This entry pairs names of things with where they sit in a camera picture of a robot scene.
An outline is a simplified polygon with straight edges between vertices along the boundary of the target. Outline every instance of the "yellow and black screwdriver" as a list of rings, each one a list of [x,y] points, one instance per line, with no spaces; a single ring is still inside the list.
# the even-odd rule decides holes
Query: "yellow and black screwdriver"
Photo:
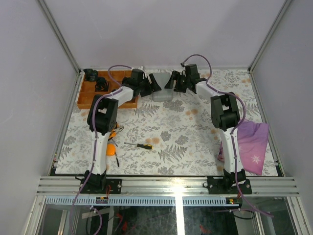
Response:
[[[139,148],[145,148],[145,149],[152,149],[151,144],[139,144],[139,143],[124,143],[124,144],[130,144],[130,145],[135,145]]]

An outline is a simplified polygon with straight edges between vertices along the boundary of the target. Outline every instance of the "table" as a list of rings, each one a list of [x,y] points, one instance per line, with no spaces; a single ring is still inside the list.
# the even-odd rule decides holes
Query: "table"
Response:
[[[208,70],[200,70],[208,77]],[[247,70],[213,70],[210,84],[221,91],[234,92],[246,105],[247,119],[262,122]],[[74,105],[56,174],[84,173],[89,168],[91,134],[89,110]],[[107,157],[107,173],[119,175],[223,175],[224,164],[217,160],[220,137],[211,122],[210,102],[193,94],[174,93],[171,102],[154,102],[152,96],[138,99],[137,109],[119,109],[117,122],[125,129],[115,142],[115,156]],[[153,150],[124,142],[151,143]],[[277,176],[268,145],[263,176]]]

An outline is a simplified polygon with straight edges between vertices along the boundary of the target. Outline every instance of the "purple pouch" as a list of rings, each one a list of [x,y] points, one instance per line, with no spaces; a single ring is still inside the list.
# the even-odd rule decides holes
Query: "purple pouch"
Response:
[[[267,144],[268,125],[266,123],[244,121],[238,127],[239,154],[245,170],[262,175]],[[222,144],[218,160],[224,162]]]

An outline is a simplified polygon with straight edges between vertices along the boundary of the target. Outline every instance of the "white snowflake print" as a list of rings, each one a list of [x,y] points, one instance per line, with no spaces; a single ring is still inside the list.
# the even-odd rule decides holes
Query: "white snowflake print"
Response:
[[[259,156],[255,156],[255,155],[254,155],[254,156],[252,157],[252,162],[253,162],[253,163],[259,164],[260,161],[261,161],[261,160],[260,160],[260,157],[259,157]]]

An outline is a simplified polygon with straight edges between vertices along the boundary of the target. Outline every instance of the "wooden tray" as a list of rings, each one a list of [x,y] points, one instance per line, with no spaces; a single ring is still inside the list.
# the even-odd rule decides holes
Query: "wooden tray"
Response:
[[[122,83],[122,80],[124,77],[130,77],[131,73],[132,73],[131,70],[110,71],[111,76],[119,83]],[[112,82],[111,79],[109,78],[108,71],[99,71],[98,77],[104,77],[109,82],[109,90],[107,92],[95,92],[94,86],[96,85],[96,82],[86,81],[86,75],[85,75],[82,87],[80,89],[78,101],[77,101],[77,106],[79,109],[90,109],[93,97],[96,94],[101,94],[101,95],[109,94],[112,90],[118,89],[119,86],[115,84],[114,82]],[[137,101],[138,101],[138,96],[135,99],[122,104],[118,108],[119,109],[135,109],[137,108]]]

